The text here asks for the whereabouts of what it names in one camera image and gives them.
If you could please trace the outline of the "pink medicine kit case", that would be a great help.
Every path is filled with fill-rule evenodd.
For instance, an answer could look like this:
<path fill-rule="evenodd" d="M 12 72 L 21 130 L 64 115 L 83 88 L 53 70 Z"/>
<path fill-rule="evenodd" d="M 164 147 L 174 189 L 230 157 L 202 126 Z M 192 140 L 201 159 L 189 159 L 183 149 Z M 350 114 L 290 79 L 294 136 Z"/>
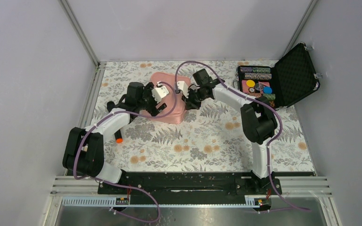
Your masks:
<path fill-rule="evenodd" d="M 174 88 L 175 76 L 169 73 L 155 72 L 151 75 L 150 81 L 153 82 L 155 85 L 160 81 L 164 81 L 170 84 Z M 158 116 L 168 113 L 172 109 L 175 103 L 174 93 L 171 91 L 168 85 L 165 86 L 169 90 L 169 95 L 164 97 L 164 99 L 159 103 L 158 106 L 160 106 L 161 104 L 166 104 L 167 107 Z M 180 124 L 183 121 L 184 116 L 186 114 L 186 108 L 185 108 L 185 103 L 182 100 L 182 93 L 177 94 L 176 97 L 177 97 L 176 107 L 169 115 L 163 118 L 151 119 L 151 120 L 169 123 L 169 124 Z"/>

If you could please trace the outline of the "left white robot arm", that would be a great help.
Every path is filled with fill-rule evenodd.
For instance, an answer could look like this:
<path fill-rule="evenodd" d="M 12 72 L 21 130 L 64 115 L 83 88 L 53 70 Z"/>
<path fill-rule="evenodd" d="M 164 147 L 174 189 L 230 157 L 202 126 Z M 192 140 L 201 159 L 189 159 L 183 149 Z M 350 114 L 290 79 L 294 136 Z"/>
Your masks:
<path fill-rule="evenodd" d="M 108 114 L 105 117 L 85 128 L 74 127 L 70 130 L 62 160 L 63 167 L 71 170 L 75 179 L 95 178 L 108 183 L 115 193 L 123 193 L 127 189 L 127 181 L 121 177 L 120 168 L 105 161 L 104 143 L 140 117 L 142 110 L 148 112 L 146 118 L 167 117 L 176 107 L 162 103 L 169 95 L 176 98 L 177 92 L 164 81 L 156 85 L 152 82 L 146 85 L 140 82 L 129 83 L 126 93 L 117 104 L 112 101 L 107 103 Z"/>

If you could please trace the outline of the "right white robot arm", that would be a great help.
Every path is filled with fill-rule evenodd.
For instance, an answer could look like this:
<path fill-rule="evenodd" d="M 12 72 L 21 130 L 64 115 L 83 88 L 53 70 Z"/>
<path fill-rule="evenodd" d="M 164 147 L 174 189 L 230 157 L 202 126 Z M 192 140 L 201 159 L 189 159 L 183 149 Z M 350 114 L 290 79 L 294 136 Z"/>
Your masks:
<path fill-rule="evenodd" d="M 274 137 L 278 127 L 274 111 L 268 108 L 268 100 L 265 97 L 254 99 L 247 96 L 227 86 L 221 78 L 213 79 L 205 69 L 194 73 L 193 78 L 196 82 L 195 89 L 185 82 L 176 82 L 177 88 L 182 92 L 186 109 L 199 109 L 202 101 L 211 98 L 239 111 L 243 133 L 252 146 L 252 172 L 257 177 L 252 180 L 251 187 L 258 194 L 265 193 L 270 188 L 267 177 L 271 174 L 266 145 Z"/>

